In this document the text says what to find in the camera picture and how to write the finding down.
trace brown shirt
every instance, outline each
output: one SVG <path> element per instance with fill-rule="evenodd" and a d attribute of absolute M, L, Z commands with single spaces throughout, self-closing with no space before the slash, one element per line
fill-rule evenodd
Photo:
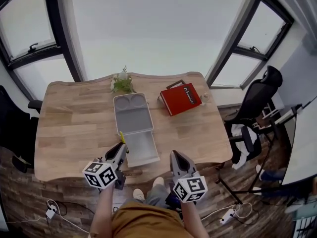
<path fill-rule="evenodd" d="M 151 205 L 130 202 L 112 217 L 114 238 L 192 238 L 178 214 Z"/>

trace wooden table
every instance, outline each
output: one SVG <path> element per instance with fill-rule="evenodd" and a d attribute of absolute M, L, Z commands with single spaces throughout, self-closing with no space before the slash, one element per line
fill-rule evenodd
<path fill-rule="evenodd" d="M 232 157 L 229 140 L 217 106 L 210 94 L 205 106 L 170 117 L 157 98 L 166 86 L 183 79 L 193 83 L 199 95 L 210 92 L 198 72 L 176 76 L 130 73 L 136 92 L 145 93 L 153 119 L 153 135 L 160 161 L 121 170 L 126 184 L 149 181 L 169 172 L 172 150 L 185 153 L 197 163 L 222 163 Z M 83 177 L 89 161 L 104 156 L 120 141 L 117 134 L 111 76 L 79 82 L 49 84 L 39 119 L 35 146 L 35 176 L 49 181 Z"/>

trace black window frame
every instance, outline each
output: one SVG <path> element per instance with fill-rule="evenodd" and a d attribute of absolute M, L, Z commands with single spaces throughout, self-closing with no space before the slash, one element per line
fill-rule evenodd
<path fill-rule="evenodd" d="M 0 11 L 10 1 L 11 0 L 0 0 Z M 63 7 L 63 0 L 45 0 L 45 3 L 55 43 L 40 46 L 30 53 L 26 52 L 22 56 L 10 60 L 10 56 L 5 48 L 3 39 L 0 36 L 0 60 L 14 83 L 29 101 L 34 100 L 34 98 L 16 75 L 14 70 L 32 62 L 63 54 L 74 81 L 84 81 L 75 55 L 75 50 L 71 42 L 70 32 L 67 26 Z"/>
<path fill-rule="evenodd" d="M 284 22 L 285 24 L 282 26 L 280 32 L 276 36 L 275 40 L 267 50 L 265 54 L 262 54 L 255 49 L 245 48 L 239 46 L 239 42 L 242 39 L 244 33 L 246 32 L 250 22 L 256 13 L 260 3 L 263 2 L 266 6 L 268 6 L 273 12 L 275 12 Z M 265 66 L 266 62 L 271 58 L 276 49 L 279 47 L 292 24 L 294 23 L 293 17 L 287 12 L 287 10 L 282 6 L 282 4 L 278 0 L 250 0 L 246 10 L 245 15 L 242 16 L 241 22 L 237 24 L 237 28 L 233 33 L 234 40 L 229 42 L 225 50 L 221 54 L 220 58 L 217 60 L 214 65 L 210 75 L 207 78 L 207 85 L 210 89 L 224 89 L 224 88 L 242 88 L 247 87 L 254 77 L 260 72 L 260 70 Z M 243 55 L 250 58 L 255 58 L 259 60 L 259 64 L 257 67 L 251 72 L 251 74 L 246 78 L 244 82 L 240 86 L 230 87 L 230 86 L 212 86 L 215 79 L 220 74 L 221 70 L 229 60 L 232 54 Z"/>

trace red book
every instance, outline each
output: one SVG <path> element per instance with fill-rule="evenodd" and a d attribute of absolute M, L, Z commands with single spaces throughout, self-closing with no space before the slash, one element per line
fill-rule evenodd
<path fill-rule="evenodd" d="M 171 116 L 197 107 L 202 103 L 192 83 L 161 91 L 160 95 Z"/>

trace plug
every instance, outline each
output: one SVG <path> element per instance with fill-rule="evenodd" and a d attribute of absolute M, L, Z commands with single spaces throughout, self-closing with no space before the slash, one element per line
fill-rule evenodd
<path fill-rule="evenodd" d="M 233 209 L 229 209 L 225 213 L 225 215 L 223 215 L 222 218 L 220 219 L 220 224 L 222 224 L 222 225 L 226 224 L 230 219 L 232 219 L 234 214 L 235 214 L 235 211 Z"/>
<path fill-rule="evenodd" d="M 57 208 L 55 205 L 51 204 L 46 212 L 46 216 L 51 219 L 54 217 L 55 213 L 57 212 Z"/>

